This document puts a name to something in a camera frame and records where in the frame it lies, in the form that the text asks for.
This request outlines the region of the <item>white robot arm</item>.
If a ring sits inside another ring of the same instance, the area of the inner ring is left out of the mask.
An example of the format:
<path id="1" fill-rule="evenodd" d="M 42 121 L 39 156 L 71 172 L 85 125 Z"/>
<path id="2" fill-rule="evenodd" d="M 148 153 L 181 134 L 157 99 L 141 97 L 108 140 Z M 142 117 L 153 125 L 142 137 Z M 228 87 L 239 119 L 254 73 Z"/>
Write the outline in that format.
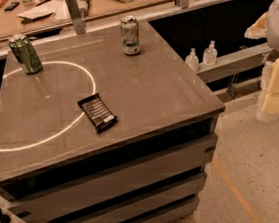
<path id="1" fill-rule="evenodd" d="M 273 0 L 266 13 L 261 15 L 244 35 L 248 39 L 265 38 L 268 46 L 279 52 L 279 0 Z M 279 58 L 264 66 L 261 78 L 258 114 L 279 116 Z"/>

